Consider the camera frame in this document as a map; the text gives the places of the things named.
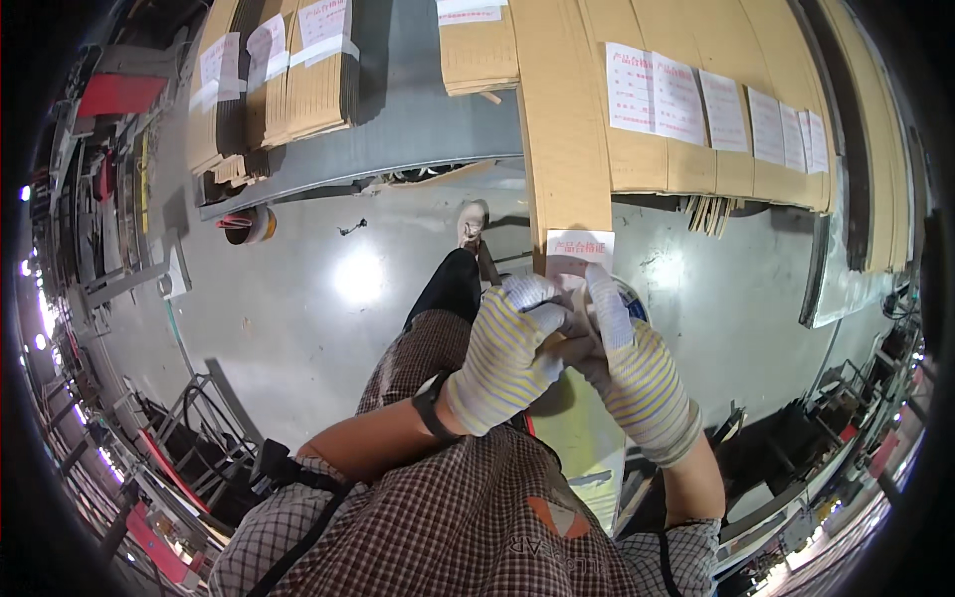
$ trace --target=black pants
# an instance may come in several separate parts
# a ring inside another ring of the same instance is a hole
[[[469,324],[473,324],[480,307],[480,274],[478,260],[474,253],[456,248],[448,253],[428,286],[414,303],[412,311],[405,320],[405,330],[409,329],[412,319],[429,309],[448,310]]]

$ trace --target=white sneaker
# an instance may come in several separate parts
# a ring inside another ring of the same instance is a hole
[[[457,246],[478,255],[480,233],[484,229],[487,210],[479,202],[470,202],[457,218]]]

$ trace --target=concrete floor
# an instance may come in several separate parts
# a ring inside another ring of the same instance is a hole
[[[150,236],[180,230],[193,282],[172,300],[173,313],[196,369],[218,359],[262,435],[293,449],[353,414],[418,292],[456,245],[462,203],[484,199],[492,220],[528,213],[523,173],[498,167],[492,177],[453,184],[276,205],[273,239],[232,246],[193,206],[185,110],[181,97],[151,150]],[[735,219],[722,240],[689,233],[682,214],[614,204],[613,216],[615,273],[645,298],[707,425],[722,423],[731,400],[756,420],[810,388],[827,365],[835,324],[807,330],[797,321],[812,248],[808,214],[772,209]],[[337,226],[362,218],[367,228],[339,234]],[[489,230],[485,240],[496,259],[530,250],[526,227]],[[129,294],[112,302],[104,347],[117,373],[171,404],[188,372],[154,285],[134,294],[135,303]],[[846,317],[828,365],[864,362],[891,324],[878,305]]]

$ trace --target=label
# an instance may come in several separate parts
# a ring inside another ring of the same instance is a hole
[[[439,27],[444,27],[445,25],[460,25],[461,23],[481,23],[485,21],[499,20],[500,7],[483,7],[479,9],[469,9],[467,11],[439,14],[437,17],[437,25]]]
[[[774,97],[749,87],[746,92],[750,99],[750,120],[753,126],[753,156],[757,160],[786,165],[779,102]]]
[[[562,290],[584,283],[587,264],[613,271],[613,232],[547,230],[546,278]]]
[[[351,43],[351,3],[349,0],[320,0],[299,9],[302,51],[290,59],[295,66],[305,62],[306,68],[329,56],[344,52],[358,57]]]
[[[481,12],[485,9],[495,9],[498,14],[496,19],[477,19],[481,21],[499,21],[500,20],[500,7],[507,6],[507,0],[435,0],[437,5],[437,23],[438,25],[449,25],[450,23],[442,23],[442,16],[449,16],[451,14],[461,14],[463,12]],[[461,23],[468,23],[470,21],[459,21]]]
[[[239,79],[239,34],[226,33],[199,57],[202,88],[189,99],[189,109],[211,110],[220,101],[239,99],[245,81]]]
[[[649,52],[606,42],[606,90],[610,126],[637,133],[656,131]]]
[[[809,136],[812,138],[813,172],[829,172],[829,144],[826,127],[818,114],[809,113]]]
[[[812,135],[809,132],[809,113],[800,112],[799,114],[799,132],[802,133],[802,155],[805,156],[806,166],[809,169],[809,173],[812,174],[813,170],[813,143]]]
[[[653,53],[653,108],[656,133],[697,145],[706,145],[703,102],[693,69]]]
[[[799,116],[796,109],[779,102],[779,117],[782,119],[782,146],[786,167],[806,173],[806,150],[802,144]]]
[[[743,105],[739,101],[736,81],[707,71],[699,73],[710,122],[710,145],[722,151],[749,153]]]
[[[286,21],[276,14],[265,21],[245,41],[248,51],[248,91],[252,91],[288,68]]]

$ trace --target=glove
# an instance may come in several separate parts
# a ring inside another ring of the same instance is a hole
[[[687,396],[663,338],[644,321],[630,320],[616,282],[600,266],[584,277],[606,358],[563,357],[597,390],[606,409],[644,456],[661,467],[690,451],[703,428],[699,406]],[[585,346],[588,338],[567,341]]]
[[[541,276],[510,277],[484,293],[464,365],[445,382],[448,406],[474,436],[523,411],[557,381],[563,361],[538,347],[573,331],[573,312],[550,302],[558,289]]]

